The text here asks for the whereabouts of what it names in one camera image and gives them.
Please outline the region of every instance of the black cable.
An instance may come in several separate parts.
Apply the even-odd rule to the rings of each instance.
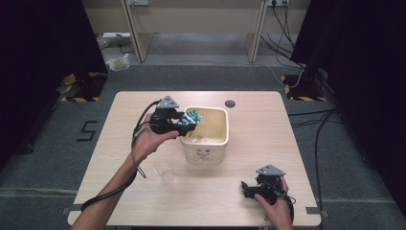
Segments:
[[[126,45],[128,45],[128,44],[125,44],[125,45],[119,44],[119,47],[120,47],[120,53],[122,53],[122,54],[129,54],[129,53],[134,53],[134,52],[135,52],[135,51],[127,51],[127,52],[123,52],[123,46],[126,46]]]
[[[290,36],[289,32],[289,23],[287,23],[287,15],[289,14],[289,6],[287,6],[287,3],[283,1],[283,9],[284,9],[284,25],[286,26],[287,30],[287,35],[289,36],[290,41],[292,41],[292,37]]]
[[[270,36],[269,34],[267,34],[267,35],[268,35],[269,40],[270,40],[272,43],[274,43],[274,44],[278,47],[279,45],[278,45],[275,41],[272,40],[271,36]],[[286,51],[286,52],[289,53],[289,54],[292,54],[291,51],[286,50],[286,49],[284,49],[284,48],[281,47],[281,46],[279,46],[279,49],[284,50],[284,51]]]
[[[318,157],[318,151],[317,151],[317,144],[319,142],[319,135],[320,135],[320,130],[322,130],[323,125],[326,123],[326,120],[328,117],[333,113],[334,111],[329,111],[325,119],[322,121],[320,124],[319,128],[317,129],[316,133],[316,141],[314,143],[314,158],[315,158],[315,165],[316,165],[316,180],[317,180],[317,190],[319,192],[319,207],[320,207],[320,212],[323,211],[323,202],[322,202],[322,189],[320,185],[320,176],[319,176],[319,157]],[[323,221],[320,223],[320,229],[323,229]]]
[[[332,101],[335,102],[336,101],[335,92],[331,89],[331,87],[328,85],[326,80],[322,77],[322,74],[320,73],[320,71],[317,71],[315,79],[317,81],[319,81],[319,83],[327,89],[327,92],[328,92],[329,96],[332,98]]]
[[[307,122],[302,122],[302,123],[297,123],[297,124],[292,124],[292,127],[304,127],[304,126],[310,126],[310,125],[315,125],[320,123],[322,120],[311,120]],[[334,121],[326,121],[328,123],[335,123],[335,124],[343,124],[342,122],[334,122]]]
[[[328,110],[320,110],[320,111],[313,111],[313,112],[306,112],[306,113],[293,113],[293,114],[287,114],[289,117],[293,116],[302,116],[302,115],[309,115],[309,114],[316,114],[316,113],[325,113],[325,112],[331,112],[335,111],[336,108],[328,109]]]
[[[143,121],[144,117],[146,116],[147,112],[149,111],[149,109],[151,107],[153,107],[154,105],[158,104],[161,101],[155,101],[153,103],[151,103],[149,106],[147,106],[147,108],[144,110],[143,114],[141,115],[140,119],[138,120],[137,126],[135,126],[134,131],[132,133],[132,141],[131,141],[131,149],[134,147],[135,141],[137,139],[137,135],[136,133],[141,129],[141,121]],[[140,171],[140,173],[142,173],[142,170],[140,168],[138,168],[138,170],[136,170],[131,177],[125,182],[124,185],[122,185],[121,187],[108,192],[107,194],[103,194],[103,195],[97,195],[93,198],[88,199],[86,202],[84,202],[81,207],[80,210],[83,212],[87,207],[89,207],[90,205],[99,202],[101,200],[110,198],[111,196],[115,196],[119,193],[121,193],[122,191],[124,191],[126,188],[128,188],[128,186],[130,186],[132,184],[132,182],[134,181],[135,177],[137,176],[137,171]]]
[[[289,56],[287,56],[286,54],[282,53],[281,51],[275,49],[271,44],[269,44],[269,43],[265,40],[265,38],[263,38],[262,35],[260,36],[260,38],[263,40],[263,42],[265,42],[265,44],[269,47],[269,49],[271,49],[272,51],[277,52],[278,54],[284,56],[284,57],[287,58],[287,59],[290,59]],[[295,62],[295,61],[293,61],[293,62],[294,62],[295,64],[299,65],[300,67],[298,67],[298,66],[293,66],[293,65],[286,65],[286,64],[282,64],[282,63],[281,63],[281,65],[288,66],[288,67],[293,67],[293,68],[298,68],[298,69],[305,69],[305,67],[302,66],[300,63],[297,63],[297,62]]]
[[[131,185],[131,183],[134,181],[134,179],[135,179],[136,176],[137,176],[137,171],[135,171],[135,172],[131,175],[131,177],[127,180],[127,182],[125,182],[125,184],[122,185],[120,188],[118,188],[118,189],[116,189],[116,190],[113,190],[113,191],[111,191],[111,192],[109,192],[109,193],[107,193],[107,194],[98,195],[98,196],[95,196],[95,197],[93,197],[93,198],[91,198],[91,199],[88,199],[86,202],[84,202],[84,203],[81,205],[80,210],[83,212],[83,211],[84,211],[87,207],[89,207],[91,204],[94,204],[94,203],[99,202],[99,201],[101,201],[101,200],[110,198],[111,196],[115,196],[115,195],[119,194],[120,192],[124,191],[126,188],[128,188],[128,186]]]
[[[286,31],[284,30],[284,27],[283,27],[283,25],[282,25],[280,19],[278,18],[277,13],[275,12],[275,8],[273,8],[272,11],[274,12],[275,17],[277,18],[277,20],[278,20],[278,22],[279,22],[279,24],[280,24],[280,26],[281,26],[282,34],[285,35],[285,36],[286,36],[286,39],[292,44],[293,47],[295,47],[295,44],[293,43],[293,41],[292,41],[292,39],[290,38],[290,36],[288,36],[288,35],[286,34]]]
[[[281,38],[280,38],[280,40],[278,41],[277,51],[279,51],[279,49],[281,48],[282,38],[283,38],[283,34],[281,34]],[[284,65],[284,64],[282,64],[281,61],[279,60],[278,52],[275,54],[275,56],[276,56],[276,58],[277,58],[278,63],[281,64],[281,65]]]

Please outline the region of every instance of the black curtain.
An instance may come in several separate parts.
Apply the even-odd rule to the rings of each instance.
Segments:
[[[362,154],[406,216],[405,7],[404,1],[312,0],[292,59],[327,71]],[[331,18],[338,8],[345,13]],[[331,20],[341,26],[331,27]],[[321,61],[312,62],[315,54]]]
[[[79,0],[1,1],[0,31],[1,170],[34,138],[64,77],[107,70]]]

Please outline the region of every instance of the plastic container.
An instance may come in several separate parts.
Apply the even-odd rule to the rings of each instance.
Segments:
[[[187,107],[203,117],[196,129],[180,138],[186,160],[194,165],[218,165],[223,161],[229,141],[229,121],[225,109],[215,107]]]

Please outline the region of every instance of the wrist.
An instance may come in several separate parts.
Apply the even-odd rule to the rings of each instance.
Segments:
[[[131,152],[125,159],[123,166],[126,167],[129,171],[135,172],[140,166],[141,162],[134,160],[133,152]]]

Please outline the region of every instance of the cable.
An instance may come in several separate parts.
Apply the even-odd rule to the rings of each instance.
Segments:
[[[280,55],[284,56],[286,59],[289,59],[289,60],[290,60],[290,57],[289,57],[289,56],[287,56],[286,54],[284,54],[284,53],[282,53],[281,51],[279,51],[278,48],[274,48],[271,44],[269,44],[269,43],[265,40],[265,38],[263,38],[262,35],[260,36],[260,38],[263,40],[263,42],[265,42],[265,44],[268,46],[269,49],[271,49],[272,51],[275,51],[277,54],[280,54]],[[281,65],[288,66],[288,67],[293,67],[293,68],[298,68],[298,69],[305,69],[305,67],[302,66],[302,65],[301,65],[300,63],[298,63],[298,62],[295,62],[295,61],[290,60],[290,61],[294,62],[295,64],[299,65],[300,67],[298,67],[298,66],[293,66],[293,65],[283,64],[283,63],[281,63],[281,62],[278,60],[278,55],[276,55],[276,57],[277,57],[278,63],[281,64]]]
[[[323,202],[322,202],[322,189],[320,185],[320,176],[319,176],[319,157],[318,157],[318,151],[317,151],[317,144],[319,142],[319,135],[320,135],[320,130],[322,130],[323,125],[326,123],[326,120],[328,117],[333,113],[334,111],[329,111],[325,119],[322,121],[320,124],[319,128],[317,129],[316,133],[316,141],[314,143],[314,159],[315,159],[315,166],[316,166],[316,180],[317,180],[317,190],[319,192],[319,207],[320,211],[323,211]],[[320,223],[320,229],[323,229],[323,222]]]
[[[125,45],[123,45],[123,44],[119,44],[119,47],[120,47],[120,53],[122,53],[122,54],[134,53],[135,51],[127,51],[127,52],[123,52],[123,46],[129,45],[129,44],[132,44],[132,42],[130,42],[130,43],[128,43],[128,44],[125,44]]]
[[[286,39],[290,42],[290,44],[292,44],[292,46],[295,47],[295,44],[293,43],[292,39],[290,38],[290,35],[287,35],[287,33],[286,33],[285,29],[284,29],[284,26],[282,25],[280,19],[278,18],[277,13],[275,12],[275,7],[272,8],[272,11],[274,12],[275,17],[277,18],[277,20],[278,20],[278,22],[279,22],[279,24],[281,26],[282,34],[285,35]]]
[[[297,124],[292,124],[292,127],[304,127],[304,126],[310,126],[310,125],[315,125],[320,123],[322,120],[311,120],[311,121],[307,121],[307,122],[302,122],[302,123],[297,123]],[[342,122],[334,122],[334,121],[326,121],[328,123],[335,123],[335,124],[343,124]]]
[[[322,73],[320,73],[320,70],[317,71],[315,79],[316,79],[316,81],[318,81],[320,83],[321,90],[323,90],[323,87],[325,87],[327,89],[329,97],[332,98],[331,101],[336,102],[336,100],[335,100],[335,92],[331,89],[331,87],[328,85],[326,80],[323,78]]]
[[[169,61],[169,62],[197,62],[197,63],[208,62],[208,63],[220,64],[220,65],[224,65],[224,64],[238,64],[238,65],[254,65],[254,66],[257,65],[257,66],[262,66],[262,67],[265,67],[265,68],[269,69],[269,70],[272,72],[274,79],[275,79],[278,83],[280,83],[282,86],[284,86],[284,87],[286,87],[286,88],[294,88],[294,87],[298,86],[299,81],[300,81],[300,79],[301,79],[301,76],[299,76],[298,81],[295,83],[295,85],[289,86],[289,85],[287,85],[287,84],[284,84],[281,80],[278,79],[277,75],[275,74],[274,70],[273,70],[271,67],[266,66],[266,65],[264,65],[264,64],[257,64],[257,63],[240,63],[240,62],[234,62],[234,61],[216,62],[216,61],[212,61],[212,60],[167,60],[167,59],[165,59],[165,61]]]
[[[143,114],[141,115],[140,119],[138,120],[137,126],[135,126],[134,131],[132,133],[132,141],[131,141],[131,156],[133,157],[133,152],[132,149],[134,147],[135,141],[137,139],[137,136],[139,134],[139,131],[142,129],[143,124],[141,124],[141,121],[143,120],[143,118],[146,116],[147,112],[149,111],[149,109],[151,107],[153,107],[154,105],[158,104],[161,101],[155,101],[153,103],[151,103],[149,106],[147,106],[147,108],[144,110]],[[89,207],[91,204],[94,204],[96,202],[99,202],[101,200],[110,198],[111,196],[115,196],[119,193],[121,193],[122,191],[124,191],[126,188],[128,188],[128,186],[131,185],[131,183],[134,181],[135,177],[137,176],[137,172],[140,172],[143,176],[145,176],[144,172],[141,170],[140,167],[138,167],[138,169],[131,175],[131,177],[125,182],[124,185],[122,185],[121,187],[117,188],[116,190],[113,190],[107,194],[103,194],[103,195],[97,195],[91,199],[88,199],[86,202],[84,202],[81,205],[80,210],[83,212],[87,207]]]
[[[281,34],[281,38],[280,38],[280,40],[279,40],[279,42],[278,42],[278,45],[277,45],[277,52],[276,52],[275,56],[276,56],[276,58],[277,58],[278,63],[281,64],[281,65],[284,65],[284,64],[281,63],[281,61],[279,60],[279,57],[278,57],[278,51],[279,51],[279,49],[281,48],[281,41],[282,41],[282,38],[283,38],[283,34]]]
[[[287,6],[287,2],[282,1],[283,9],[284,9],[284,26],[286,26],[287,35],[289,36],[290,41],[292,41],[292,37],[290,36],[289,32],[289,23],[287,23],[287,15],[289,14],[289,6]]]
[[[328,109],[328,110],[321,110],[321,111],[313,111],[313,112],[306,112],[306,113],[294,113],[294,114],[287,114],[287,116],[289,117],[293,117],[293,116],[302,116],[302,115],[309,115],[309,114],[316,114],[316,113],[325,113],[325,112],[331,112],[331,111],[335,111],[335,108],[332,109]]]
[[[275,41],[273,41],[272,38],[271,38],[271,36],[270,36],[269,34],[266,34],[266,35],[268,35],[269,40],[270,40],[272,43],[274,43],[277,47],[279,47],[279,49],[285,50],[287,53],[292,54],[291,51],[284,49],[283,47],[279,46]]]

